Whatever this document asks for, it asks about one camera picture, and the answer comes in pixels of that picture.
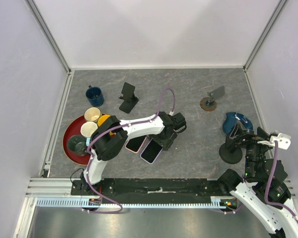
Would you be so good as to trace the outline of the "phone with lilac case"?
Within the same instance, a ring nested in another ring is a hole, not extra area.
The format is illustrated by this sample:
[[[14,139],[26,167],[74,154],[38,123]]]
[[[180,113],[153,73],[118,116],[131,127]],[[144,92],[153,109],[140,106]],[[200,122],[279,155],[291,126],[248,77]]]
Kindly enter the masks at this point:
[[[148,164],[153,164],[157,157],[161,154],[162,150],[163,147],[151,139],[140,154],[140,158]]]

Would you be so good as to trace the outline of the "black round-base phone stand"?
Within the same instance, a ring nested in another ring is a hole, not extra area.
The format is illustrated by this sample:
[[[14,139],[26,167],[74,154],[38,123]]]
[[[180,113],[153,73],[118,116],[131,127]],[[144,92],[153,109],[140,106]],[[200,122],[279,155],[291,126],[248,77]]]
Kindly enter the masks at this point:
[[[236,148],[236,149],[226,149],[225,143],[221,145],[219,149],[219,155],[221,159],[228,164],[237,164],[241,161],[243,152],[242,149],[245,148]]]

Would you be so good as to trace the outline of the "phone with pink case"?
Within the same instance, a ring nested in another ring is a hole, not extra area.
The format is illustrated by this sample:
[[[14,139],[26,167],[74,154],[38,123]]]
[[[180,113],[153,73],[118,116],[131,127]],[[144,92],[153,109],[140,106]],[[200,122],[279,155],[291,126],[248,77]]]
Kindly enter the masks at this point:
[[[144,142],[146,141],[146,138],[146,136],[140,136],[130,139],[126,143],[125,148],[133,153],[138,153],[139,150],[142,148]]]

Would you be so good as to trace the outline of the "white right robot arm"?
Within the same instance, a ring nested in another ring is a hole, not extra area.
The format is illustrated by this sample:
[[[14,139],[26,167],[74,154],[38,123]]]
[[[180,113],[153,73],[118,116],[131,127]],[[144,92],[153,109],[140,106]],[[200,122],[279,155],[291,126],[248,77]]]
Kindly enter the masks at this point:
[[[298,238],[298,213],[285,184],[288,174],[278,160],[278,150],[287,150],[290,144],[286,134],[268,134],[260,127],[253,131],[238,121],[219,149],[228,164],[245,158],[245,171],[240,176],[226,170],[218,179],[218,191],[240,201],[272,238]]]

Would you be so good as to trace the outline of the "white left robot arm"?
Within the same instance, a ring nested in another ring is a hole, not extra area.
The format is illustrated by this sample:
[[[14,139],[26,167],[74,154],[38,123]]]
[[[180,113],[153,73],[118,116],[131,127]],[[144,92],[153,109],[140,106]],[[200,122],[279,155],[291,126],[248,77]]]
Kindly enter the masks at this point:
[[[150,142],[157,144],[157,152],[167,151],[179,133],[187,128],[185,117],[158,112],[146,118],[119,120],[110,116],[92,134],[92,141],[87,147],[90,159],[87,168],[82,172],[82,190],[94,195],[99,190],[99,182],[107,162],[115,158],[126,141],[141,136],[148,136]]]

